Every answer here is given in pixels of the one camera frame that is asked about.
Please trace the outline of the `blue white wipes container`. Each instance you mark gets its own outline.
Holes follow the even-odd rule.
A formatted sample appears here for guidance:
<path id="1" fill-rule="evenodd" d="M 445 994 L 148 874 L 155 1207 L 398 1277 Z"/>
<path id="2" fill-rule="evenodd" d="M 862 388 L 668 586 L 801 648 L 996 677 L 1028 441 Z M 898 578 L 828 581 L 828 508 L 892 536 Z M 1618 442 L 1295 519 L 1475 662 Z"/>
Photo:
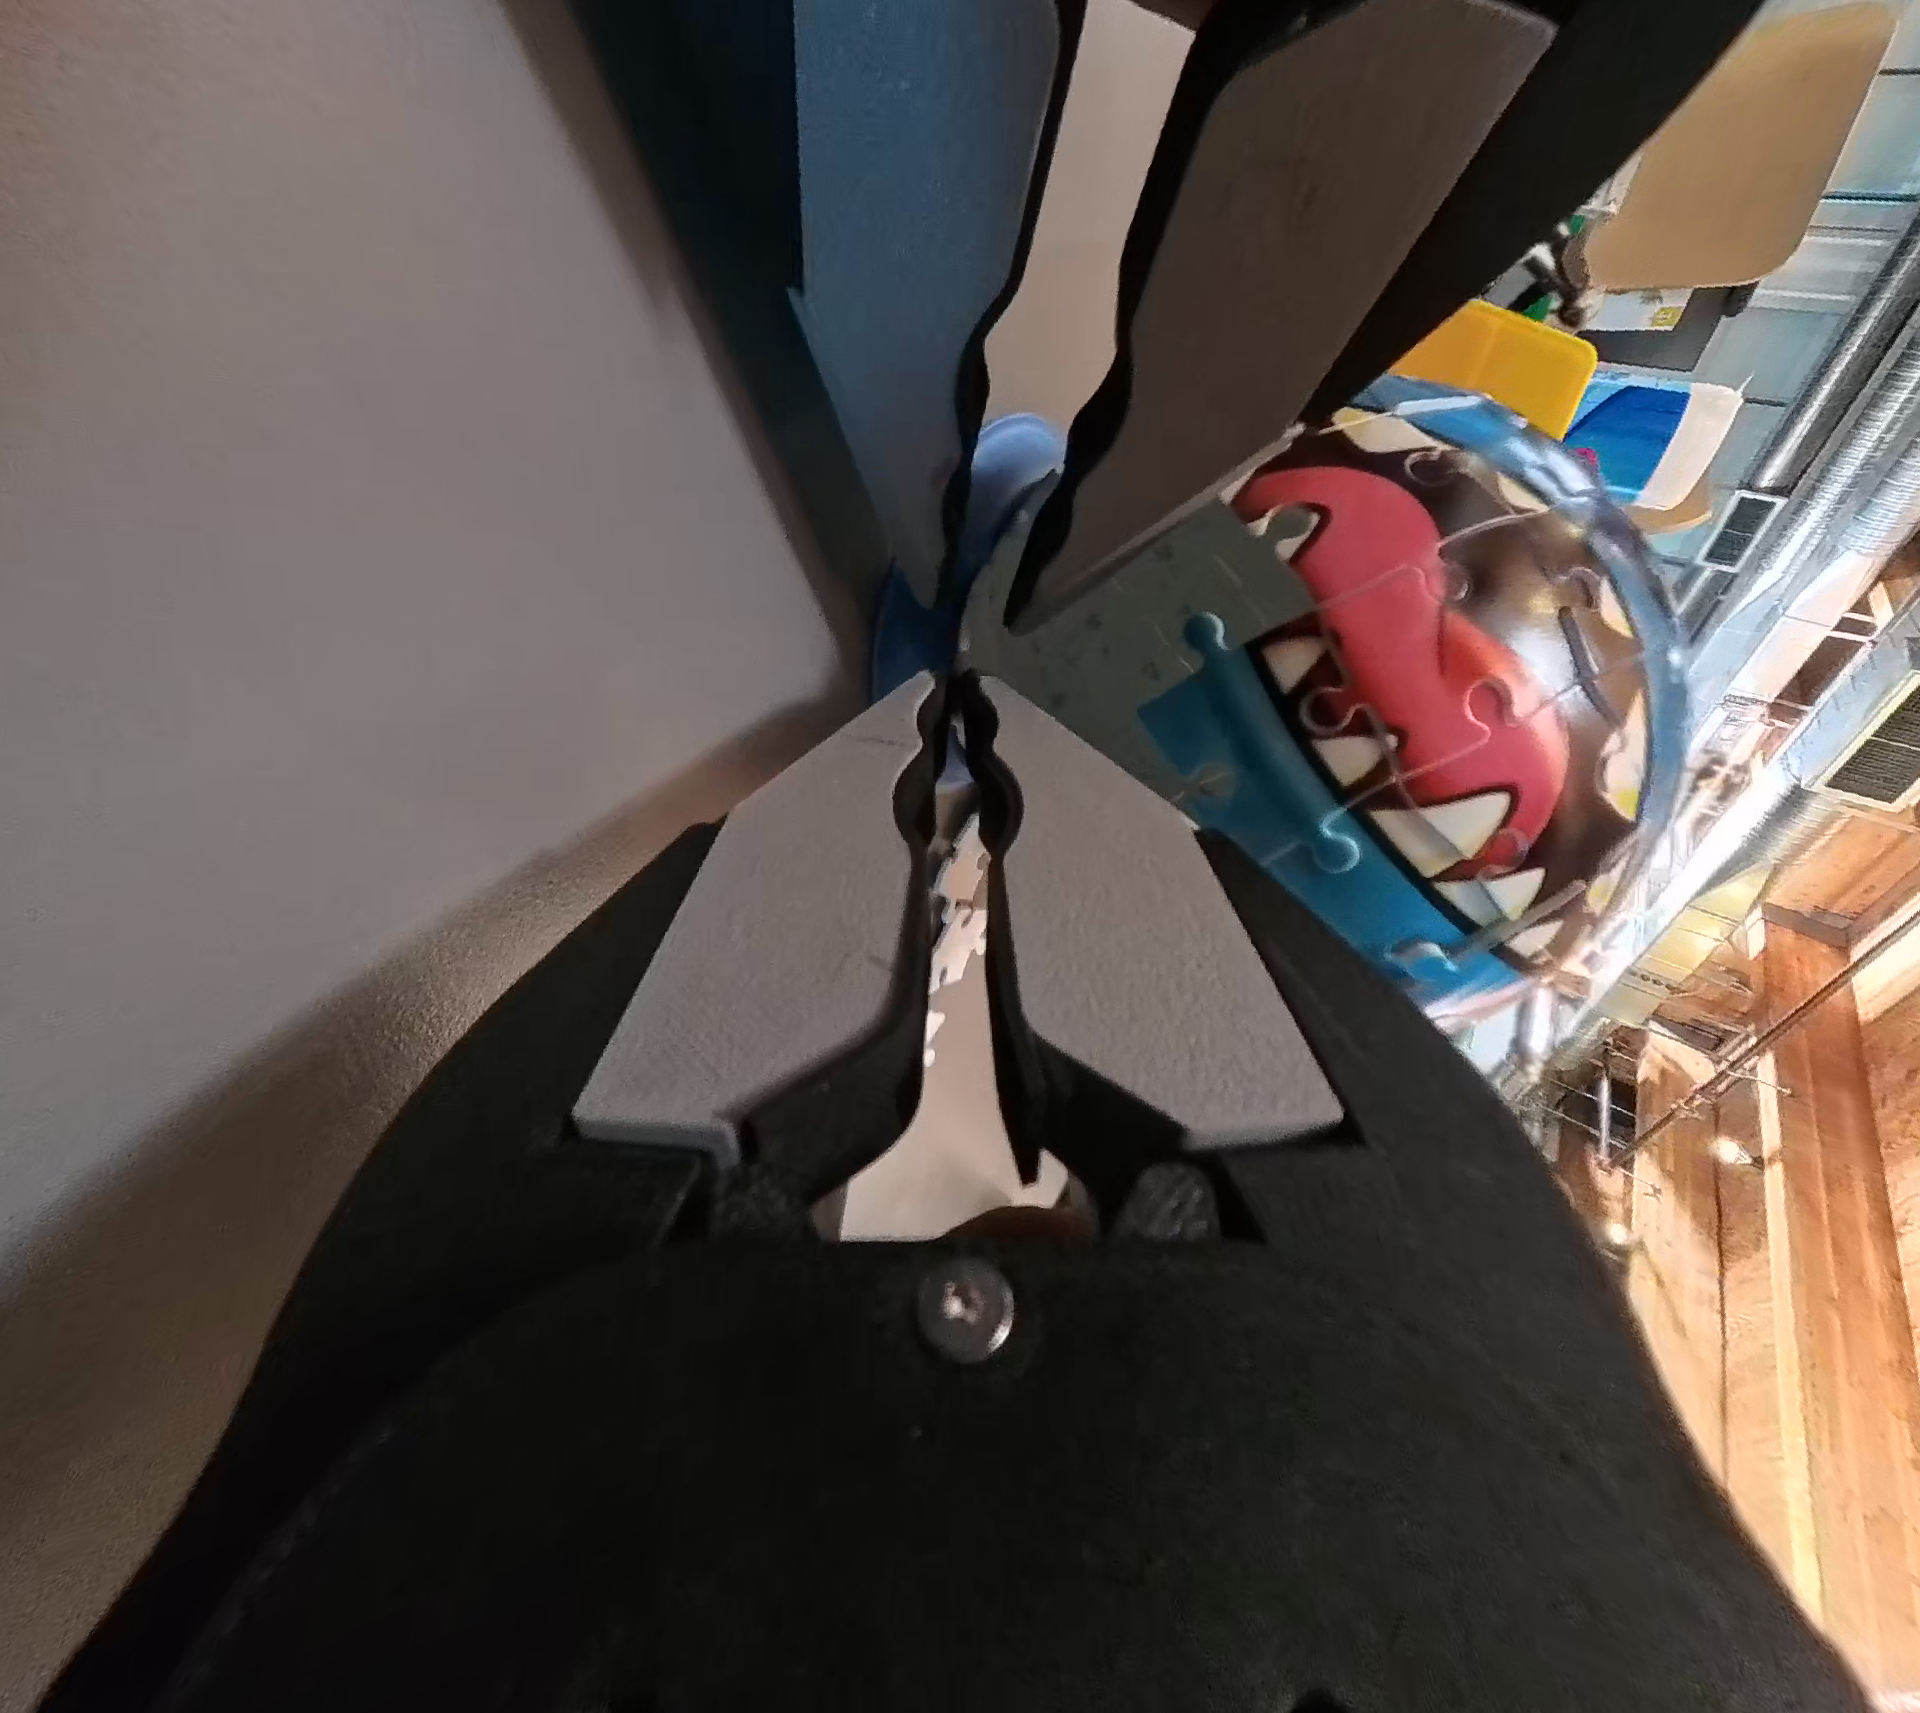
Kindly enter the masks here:
<path id="1" fill-rule="evenodd" d="M 1644 535 L 1703 526 L 1709 471 L 1746 399 L 1716 383 L 1598 371 L 1565 435 Z"/>

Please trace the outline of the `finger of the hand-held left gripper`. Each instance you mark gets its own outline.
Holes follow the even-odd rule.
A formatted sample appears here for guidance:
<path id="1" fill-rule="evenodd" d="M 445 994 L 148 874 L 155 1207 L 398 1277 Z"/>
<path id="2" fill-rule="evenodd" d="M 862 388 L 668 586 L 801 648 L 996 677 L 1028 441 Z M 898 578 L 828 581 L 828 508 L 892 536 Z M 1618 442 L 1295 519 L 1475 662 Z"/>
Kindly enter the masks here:
<path id="1" fill-rule="evenodd" d="M 1006 618 L 1052 616 L 1272 459 L 1556 36 L 1514 0 L 1215 0 Z"/>
<path id="2" fill-rule="evenodd" d="M 1067 0 L 790 0 L 790 305 L 924 606 L 954 576 L 986 339 L 1021 272 L 1057 124 Z"/>

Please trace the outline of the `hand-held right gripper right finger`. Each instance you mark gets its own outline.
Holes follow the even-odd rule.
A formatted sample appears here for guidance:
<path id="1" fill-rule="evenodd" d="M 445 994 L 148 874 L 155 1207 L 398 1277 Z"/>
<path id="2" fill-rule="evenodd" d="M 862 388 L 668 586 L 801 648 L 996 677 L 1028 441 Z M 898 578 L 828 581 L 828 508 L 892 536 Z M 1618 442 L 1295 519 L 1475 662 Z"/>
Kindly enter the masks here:
<path id="1" fill-rule="evenodd" d="M 1021 1178 L 1088 1188 L 1307 1141 L 1340 1099 L 1187 819 L 987 674 L 960 679 L 987 855 L 996 1097 Z"/>

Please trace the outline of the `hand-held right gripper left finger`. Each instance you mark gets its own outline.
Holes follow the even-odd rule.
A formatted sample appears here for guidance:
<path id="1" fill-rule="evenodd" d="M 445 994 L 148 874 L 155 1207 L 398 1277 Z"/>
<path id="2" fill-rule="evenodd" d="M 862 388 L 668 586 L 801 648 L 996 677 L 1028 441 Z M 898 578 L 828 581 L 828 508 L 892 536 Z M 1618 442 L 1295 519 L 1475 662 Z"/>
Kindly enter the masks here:
<path id="1" fill-rule="evenodd" d="M 727 815 L 574 1106 L 579 1138 L 773 1174 L 806 1206 L 900 1140 L 946 703 L 907 680 Z"/>

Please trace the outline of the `blue puzzle ball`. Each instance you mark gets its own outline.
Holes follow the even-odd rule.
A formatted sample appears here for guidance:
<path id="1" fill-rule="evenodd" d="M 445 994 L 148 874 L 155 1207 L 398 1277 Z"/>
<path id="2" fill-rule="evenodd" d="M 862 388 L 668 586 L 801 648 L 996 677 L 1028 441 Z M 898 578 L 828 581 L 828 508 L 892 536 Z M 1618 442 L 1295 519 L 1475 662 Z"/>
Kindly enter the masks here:
<path id="1" fill-rule="evenodd" d="M 1577 453 L 1380 380 L 1011 624 L 1057 497 L 1037 479 L 974 578 L 961 664 L 1238 846 L 1438 1026 L 1583 982 L 1683 800 L 1689 696 L 1656 564 Z"/>

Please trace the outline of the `yellow plastic bin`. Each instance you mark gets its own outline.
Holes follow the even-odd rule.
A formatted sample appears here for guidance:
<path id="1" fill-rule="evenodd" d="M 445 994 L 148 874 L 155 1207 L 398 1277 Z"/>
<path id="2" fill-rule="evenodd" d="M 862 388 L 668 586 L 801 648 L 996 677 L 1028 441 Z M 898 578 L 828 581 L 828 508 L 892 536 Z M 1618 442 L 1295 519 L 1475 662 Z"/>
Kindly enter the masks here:
<path id="1" fill-rule="evenodd" d="M 1598 373 L 1598 352 L 1525 312 L 1469 300 L 1392 367 L 1395 379 L 1482 397 L 1549 439 L 1563 439 Z"/>

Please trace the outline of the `silver ventilation duct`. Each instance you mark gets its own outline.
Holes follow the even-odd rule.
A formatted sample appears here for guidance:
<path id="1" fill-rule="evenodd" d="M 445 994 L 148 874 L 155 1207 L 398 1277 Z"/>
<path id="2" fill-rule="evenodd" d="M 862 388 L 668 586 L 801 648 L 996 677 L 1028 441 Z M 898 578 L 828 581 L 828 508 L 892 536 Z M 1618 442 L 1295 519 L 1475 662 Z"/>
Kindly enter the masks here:
<path id="1" fill-rule="evenodd" d="M 1705 343 L 1693 379 L 1732 422 L 1656 541 L 1688 634 L 1788 541 L 1792 508 L 1842 465 L 1851 427 L 1916 331 L 1916 204 L 1861 208 L 1811 236 Z"/>

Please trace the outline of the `large cardboard panel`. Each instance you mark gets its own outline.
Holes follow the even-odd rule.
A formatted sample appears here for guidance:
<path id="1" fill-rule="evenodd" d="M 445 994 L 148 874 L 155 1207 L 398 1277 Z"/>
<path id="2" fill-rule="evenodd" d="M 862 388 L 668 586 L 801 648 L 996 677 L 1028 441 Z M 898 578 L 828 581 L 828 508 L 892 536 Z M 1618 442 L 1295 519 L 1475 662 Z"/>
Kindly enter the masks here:
<path id="1" fill-rule="evenodd" d="M 1600 293 L 1757 284 L 1798 249 L 1891 45 L 1898 15 L 1860 0 L 1746 33 L 1633 162 L 1587 233 Z"/>

